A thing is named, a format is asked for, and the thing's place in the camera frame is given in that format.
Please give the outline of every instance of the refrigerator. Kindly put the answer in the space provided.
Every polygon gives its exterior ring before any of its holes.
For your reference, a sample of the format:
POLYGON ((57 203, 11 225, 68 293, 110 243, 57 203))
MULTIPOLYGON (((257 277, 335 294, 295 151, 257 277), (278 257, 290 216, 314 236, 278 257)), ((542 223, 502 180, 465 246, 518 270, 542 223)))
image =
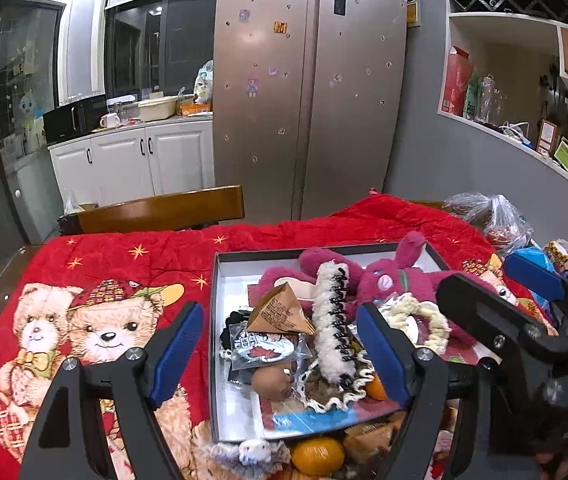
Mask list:
POLYGON ((242 186, 247 221, 381 190, 405 44, 406 0, 217 0, 216 184, 242 186))

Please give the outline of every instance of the gray wall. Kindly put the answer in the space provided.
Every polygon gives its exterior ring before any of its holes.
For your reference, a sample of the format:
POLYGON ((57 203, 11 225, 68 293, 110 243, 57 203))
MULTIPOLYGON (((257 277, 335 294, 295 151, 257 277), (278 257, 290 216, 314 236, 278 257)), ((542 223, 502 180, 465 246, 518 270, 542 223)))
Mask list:
POLYGON ((437 114, 445 55, 445 0, 420 0, 409 28, 397 129, 384 192, 443 200, 502 193, 531 222, 535 240, 568 238, 568 181, 521 150, 437 114))

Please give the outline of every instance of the chair backrest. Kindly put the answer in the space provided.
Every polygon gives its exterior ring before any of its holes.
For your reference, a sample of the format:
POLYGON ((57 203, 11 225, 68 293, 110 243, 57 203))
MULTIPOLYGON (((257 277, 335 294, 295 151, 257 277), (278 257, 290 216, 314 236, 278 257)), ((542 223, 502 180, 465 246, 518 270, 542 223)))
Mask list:
POLYGON ((244 218, 241 186, 152 196, 60 217, 62 235, 176 231, 244 218))

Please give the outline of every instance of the pink stuffed rabbit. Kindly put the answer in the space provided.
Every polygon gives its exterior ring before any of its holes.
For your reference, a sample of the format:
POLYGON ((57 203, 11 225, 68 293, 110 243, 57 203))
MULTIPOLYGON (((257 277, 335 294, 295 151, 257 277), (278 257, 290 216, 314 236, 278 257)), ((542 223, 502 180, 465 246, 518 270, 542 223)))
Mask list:
MULTIPOLYGON (((279 285, 284 278, 299 280, 298 284, 291 283, 293 290, 310 290, 315 285, 315 277, 320 264, 328 261, 344 263, 349 266, 349 283, 347 288, 347 303, 345 304, 349 322, 355 317, 357 307, 366 302, 382 305, 394 292, 399 295, 410 292, 418 301, 435 302, 435 291, 440 282, 452 274, 463 274, 487 290, 495 292, 494 288, 484 280, 468 272, 458 270, 441 270, 439 272, 424 272, 419 267, 413 267, 422 254, 426 238, 417 232, 409 232, 400 241, 395 259, 382 258, 363 269, 355 262, 335 253, 330 249, 309 248, 304 250, 298 258, 301 270, 288 267, 272 267, 267 269, 260 278, 256 293, 258 297, 269 292, 276 284, 279 285)), ((305 295, 300 303, 304 312, 310 316, 313 305, 312 296, 305 295)), ((466 332, 450 323, 451 336, 466 343, 472 344, 472 339, 466 332)))

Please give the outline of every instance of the white mug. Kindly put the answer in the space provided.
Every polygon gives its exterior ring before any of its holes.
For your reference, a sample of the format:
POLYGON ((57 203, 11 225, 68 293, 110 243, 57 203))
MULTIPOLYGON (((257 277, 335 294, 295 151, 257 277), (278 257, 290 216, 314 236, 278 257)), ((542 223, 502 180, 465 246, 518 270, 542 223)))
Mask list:
POLYGON ((122 121, 116 113, 103 115, 100 119, 100 126, 103 128, 115 128, 120 124, 122 124, 122 121))

